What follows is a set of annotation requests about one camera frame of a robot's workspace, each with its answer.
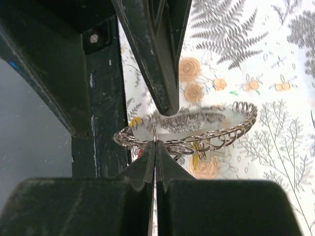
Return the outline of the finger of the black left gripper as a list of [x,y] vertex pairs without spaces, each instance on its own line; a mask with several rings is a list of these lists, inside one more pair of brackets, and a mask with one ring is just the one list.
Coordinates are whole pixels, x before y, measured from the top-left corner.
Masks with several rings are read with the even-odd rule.
[[161,0],[157,15],[157,49],[162,68],[163,104],[159,112],[172,116],[179,110],[179,60],[188,24],[190,0]]
[[157,15],[160,0],[112,2],[157,109],[163,104],[162,68],[158,56]]

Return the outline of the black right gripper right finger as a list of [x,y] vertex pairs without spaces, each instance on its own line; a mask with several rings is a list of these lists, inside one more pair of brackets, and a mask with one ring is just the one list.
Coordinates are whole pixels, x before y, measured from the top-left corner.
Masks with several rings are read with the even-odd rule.
[[155,147],[161,236],[299,236],[286,193],[265,180],[197,180]]

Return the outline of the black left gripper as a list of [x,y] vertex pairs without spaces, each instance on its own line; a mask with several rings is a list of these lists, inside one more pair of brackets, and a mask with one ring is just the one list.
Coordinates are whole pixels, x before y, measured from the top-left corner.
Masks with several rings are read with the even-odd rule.
[[0,55],[72,136],[74,177],[113,177],[130,153],[118,18],[109,0],[3,0]]

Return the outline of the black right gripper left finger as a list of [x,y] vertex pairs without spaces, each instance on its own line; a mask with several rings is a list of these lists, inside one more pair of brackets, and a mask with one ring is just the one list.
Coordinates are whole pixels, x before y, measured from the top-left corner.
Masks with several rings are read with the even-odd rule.
[[112,178],[30,178],[0,216],[3,236],[150,236],[155,143]]

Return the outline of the yellow key tag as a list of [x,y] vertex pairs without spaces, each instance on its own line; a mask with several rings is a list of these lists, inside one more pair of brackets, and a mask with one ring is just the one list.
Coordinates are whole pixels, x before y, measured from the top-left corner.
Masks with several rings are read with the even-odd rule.
[[167,151],[170,155],[174,155],[173,159],[178,160],[182,155],[192,155],[192,166],[193,169],[197,169],[198,162],[201,158],[205,156],[204,144],[198,140],[197,137],[193,137],[190,141],[189,138],[184,138],[180,140],[170,140],[164,142]]

